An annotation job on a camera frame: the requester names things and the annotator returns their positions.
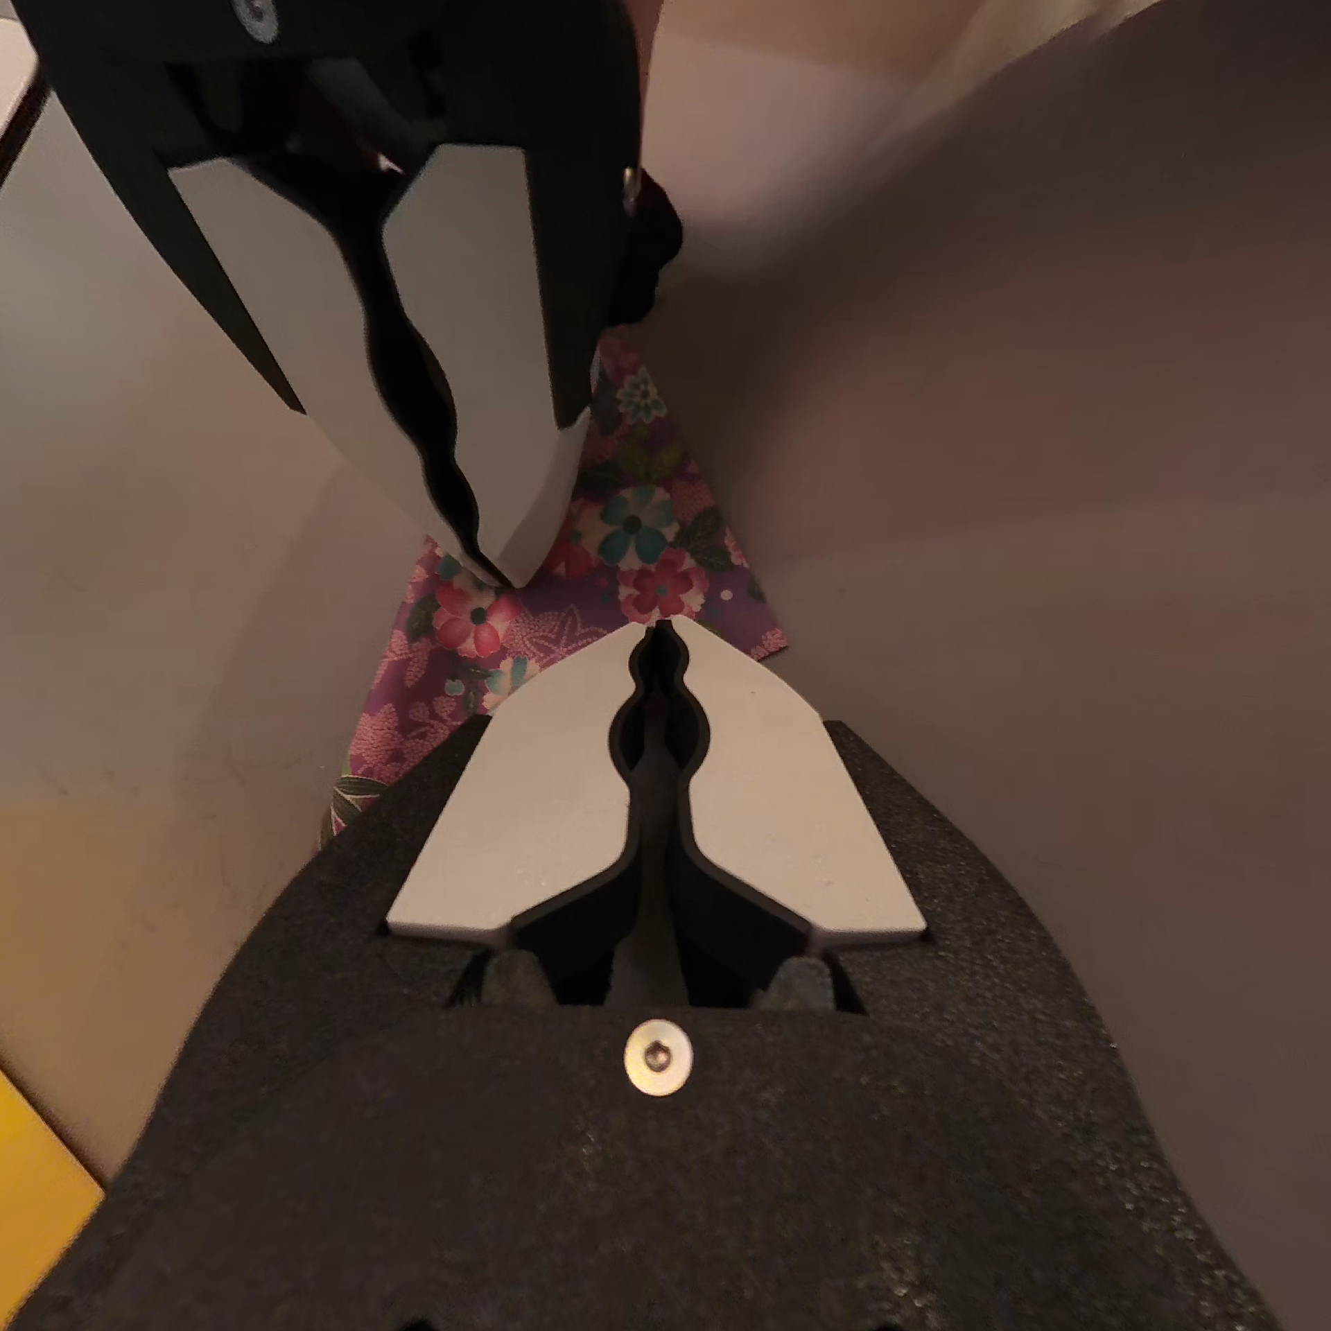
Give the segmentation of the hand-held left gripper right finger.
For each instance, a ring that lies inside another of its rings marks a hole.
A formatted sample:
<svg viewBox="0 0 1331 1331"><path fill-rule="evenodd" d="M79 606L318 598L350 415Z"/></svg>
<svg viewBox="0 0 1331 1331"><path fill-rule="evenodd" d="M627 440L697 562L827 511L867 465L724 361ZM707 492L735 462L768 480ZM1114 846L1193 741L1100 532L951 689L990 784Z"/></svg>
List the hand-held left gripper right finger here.
<svg viewBox="0 0 1331 1331"><path fill-rule="evenodd" d="M678 769L678 937L751 990L799 956L916 942L927 922L822 716L696 621L657 624Z"/></svg>

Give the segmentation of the yellow board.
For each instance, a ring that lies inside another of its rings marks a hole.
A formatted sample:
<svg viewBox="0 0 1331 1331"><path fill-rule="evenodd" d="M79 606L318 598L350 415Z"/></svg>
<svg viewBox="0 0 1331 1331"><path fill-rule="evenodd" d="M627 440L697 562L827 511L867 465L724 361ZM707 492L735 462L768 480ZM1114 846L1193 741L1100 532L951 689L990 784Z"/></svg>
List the yellow board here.
<svg viewBox="0 0 1331 1331"><path fill-rule="evenodd" d="M68 1250L104 1189L1 1075L1 1322Z"/></svg>

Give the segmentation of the purple floral origami paper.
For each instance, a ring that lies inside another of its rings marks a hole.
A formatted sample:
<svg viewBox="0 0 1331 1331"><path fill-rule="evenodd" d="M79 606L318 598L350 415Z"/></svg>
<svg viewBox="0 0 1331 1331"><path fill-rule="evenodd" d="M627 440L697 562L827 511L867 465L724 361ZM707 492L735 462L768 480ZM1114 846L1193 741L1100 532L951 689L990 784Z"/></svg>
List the purple floral origami paper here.
<svg viewBox="0 0 1331 1331"><path fill-rule="evenodd" d="M528 584L494 587L425 540L318 847L466 720L624 624L662 617L699 621L757 660L789 644L642 356L615 327L593 364L570 506Z"/></svg>

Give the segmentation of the pale cloth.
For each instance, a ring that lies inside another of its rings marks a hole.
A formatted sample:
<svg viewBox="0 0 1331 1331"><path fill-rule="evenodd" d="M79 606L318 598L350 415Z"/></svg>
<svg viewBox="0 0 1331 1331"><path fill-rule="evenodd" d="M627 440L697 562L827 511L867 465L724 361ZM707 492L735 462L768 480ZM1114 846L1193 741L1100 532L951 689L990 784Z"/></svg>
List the pale cloth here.
<svg viewBox="0 0 1331 1331"><path fill-rule="evenodd" d="M1152 1L631 3L643 163L683 272L749 277L863 196L973 91Z"/></svg>

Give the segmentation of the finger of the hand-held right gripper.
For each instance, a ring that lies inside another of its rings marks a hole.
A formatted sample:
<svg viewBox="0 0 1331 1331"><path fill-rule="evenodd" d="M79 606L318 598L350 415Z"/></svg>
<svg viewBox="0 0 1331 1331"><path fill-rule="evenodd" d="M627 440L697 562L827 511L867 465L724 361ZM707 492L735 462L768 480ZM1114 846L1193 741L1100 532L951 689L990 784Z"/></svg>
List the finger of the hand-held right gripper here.
<svg viewBox="0 0 1331 1331"><path fill-rule="evenodd" d="M523 587L561 530L589 424L588 405L556 422L523 152L440 144L382 239L406 318L453 399L477 548Z"/></svg>
<svg viewBox="0 0 1331 1331"><path fill-rule="evenodd" d="M453 399L388 269L382 228L412 180L299 155L171 172L304 413L450 552L509 583L477 548Z"/></svg>

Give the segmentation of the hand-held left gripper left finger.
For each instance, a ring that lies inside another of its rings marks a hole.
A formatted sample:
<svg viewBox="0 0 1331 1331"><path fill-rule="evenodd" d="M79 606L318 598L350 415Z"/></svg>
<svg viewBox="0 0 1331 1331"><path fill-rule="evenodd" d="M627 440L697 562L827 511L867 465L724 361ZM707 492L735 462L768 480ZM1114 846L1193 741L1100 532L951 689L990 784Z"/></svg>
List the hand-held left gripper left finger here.
<svg viewBox="0 0 1331 1331"><path fill-rule="evenodd" d="M654 630L626 625L502 703L385 918L535 953L575 1002L669 1001L669 755Z"/></svg>

